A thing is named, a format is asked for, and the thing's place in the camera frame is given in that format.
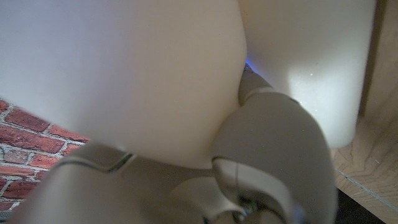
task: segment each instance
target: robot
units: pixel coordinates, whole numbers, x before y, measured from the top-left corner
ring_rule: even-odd
[[[11,223],[333,223],[374,6],[2,2],[0,95],[92,139]]]

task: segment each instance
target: white plastic panel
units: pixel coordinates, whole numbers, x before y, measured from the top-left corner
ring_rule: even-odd
[[[353,138],[375,0],[239,0],[248,63],[318,121],[331,148]]]
[[[0,2],[0,96],[97,142],[187,167],[238,108],[237,1]]]

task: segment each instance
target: red brick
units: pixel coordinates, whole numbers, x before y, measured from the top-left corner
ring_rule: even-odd
[[[0,113],[5,112],[8,108],[8,103],[4,100],[0,100]]]
[[[60,158],[57,158],[57,157],[51,157],[51,156],[36,154],[33,157],[32,161],[29,163],[29,165],[30,166],[34,166],[34,167],[41,167],[41,168],[50,169],[59,160],[60,160]]]
[[[6,121],[18,124],[35,131],[44,131],[50,123],[31,115],[20,108],[16,108],[6,116]]]
[[[0,190],[5,186],[7,183],[7,180],[4,178],[0,178]]]
[[[4,161],[17,164],[24,164],[27,160],[28,152],[20,150],[10,150],[4,152]]]
[[[47,174],[47,171],[45,171],[45,170],[40,170],[40,171],[36,174],[36,179],[42,180],[43,177],[45,177],[46,174]]]
[[[67,148],[62,152],[63,156],[69,155],[69,153],[73,152],[74,150],[78,149],[80,146],[76,144],[68,144]]]
[[[0,211],[7,211],[9,210],[14,202],[0,202]]]
[[[26,198],[36,185],[37,182],[16,180],[8,185],[2,196],[7,198]]]
[[[64,142],[28,131],[0,125],[0,143],[25,149],[36,149],[56,153],[61,149]]]
[[[14,167],[14,166],[0,166],[0,174],[2,175],[17,175],[20,177],[33,176],[34,170],[29,168]]]
[[[57,135],[57,136],[61,136],[63,138],[67,138],[70,140],[74,140],[74,141],[88,142],[90,140],[87,137],[81,136],[79,134],[75,134],[75,133],[68,131],[64,128],[61,128],[60,126],[57,126],[57,125],[52,126],[49,133]]]

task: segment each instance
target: brick wall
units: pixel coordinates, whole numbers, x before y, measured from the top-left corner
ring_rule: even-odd
[[[0,99],[0,211],[15,209],[55,163],[88,140]]]

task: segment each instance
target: wooden surface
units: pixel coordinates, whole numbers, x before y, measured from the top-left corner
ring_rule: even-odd
[[[340,190],[398,223],[398,0],[377,4],[357,133],[333,159]]]

